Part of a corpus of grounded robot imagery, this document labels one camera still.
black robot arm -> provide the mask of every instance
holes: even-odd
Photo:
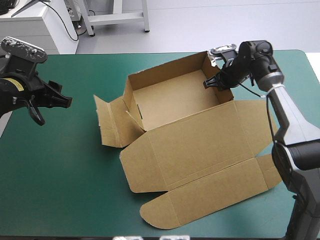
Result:
[[[287,93],[272,45],[245,41],[238,52],[235,45],[227,45],[208,55],[212,63],[223,59],[224,65],[203,83],[205,88],[235,88],[250,78],[267,92],[280,125],[275,135],[272,132],[272,159],[287,189],[296,194],[284,239],[315,240],[320,230],[320,129],[306,121]]]
[[[70,107],[72,98],[61,94],[60,84],[46,83],[38,76],[37,64],[47,60],[43,49],[13,37],[5,37],[1,47],[10,57],[0,72],[0,118],[27,107],[31,118],[42,126],[45,120],[38,107]]]

cable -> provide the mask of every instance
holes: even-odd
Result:
[[[254,91],[250,90],[249,88],[247,88],[247,87],[246,87],[245,85],[243,85],[242,83],[240,83],[240,82],[238,82],[238,83],[239,83],[239,85],[240,85],[241,87],[243,87],[244,89],[248,90],[250,93],[252,93],[252,94],[254,94],[254,95],[258,96],[259,98],[262,98],[262,97],[263,97],[263,96],[259,95],[258,93],[256,93],[256,92],[254,92]]]
[[[67,29],[67,26],[66,26],[65,22],[63,21],[62,17],[59,15],[59,13],[58,13],[52,6],[50,6],[49,4],[45,3],[44,1],[39,0],[39,2],[43,3],[43,4],[46,5],[47,7],[51,8],[51,9],[58,15],[58,17],[60,18],[60,20],[61,20],[61,22],[62,22],[62,24],[63,24],[63,26],[64,26],[64,28],[65,28],[65,30],[66,30],[66,33],[69,35],[69,37],[70,37],[73,41],[77,42],[77,41],[79,40],[79,36],[76,35],[76,39],[74,39],[74,38],[70,35],[70,33],[69,33],[68,29]]]
[[[81,36],[81,35],[83,35],[83,34],[85,34],[87,32],[87,30],[85,30],[83,33],[81,33],[81,34],[78,34],[78,36]]]
[[[270,127],[270,131],[271,131],[272,142],[273,142],[273,144],[275,144],[276,140],[275,140],[274,129],[272,127],[272,122],[271,122],[271,117],[270,117],[269,96],[268,95],[265,96],[265,101],[266,101],[266,113],[268,115],[268,121],[269,121],[269,127]]]

white desk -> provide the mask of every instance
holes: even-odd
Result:
[[[10,36],[43,48],[47,54],[75,54],[79,41],[69,38],[56,13],[42,2],[11,17],[26,3],[27,0],[20,0],[14,9],[0,15],[0,40]],[[60,14],[69,33],[76,39],[64,0],[51,0],[49,4]]]

cardboard box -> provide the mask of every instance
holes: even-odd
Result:
[[[134,193],[167,193],[140,215],[173,229],[277,185],[264,100],[233,100],[230,90],[205,89],[219,69],[206,52],[128,76],[123,96],[94,96],[102,144],[126,147],[120,160]]]

green table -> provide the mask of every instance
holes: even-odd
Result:
[[[93,95],[111,101],[123,93],[128,74],[188,54],[49,56],[38,68],[40,76],[61,83],[73,103],[69,109],[42,109],[42,127],[25,108],[12,114],[0,138],[0,235],[282,237],[294,202],[283,183],[177,229],[148,225],[140,206],[161,193],[132,193],[121,149],[101,145]],[[306,55],[298,50],[274,55],[288,92],[320,126],[320,85]],[[241,87],[233,93],[238,100],[256,98]]]

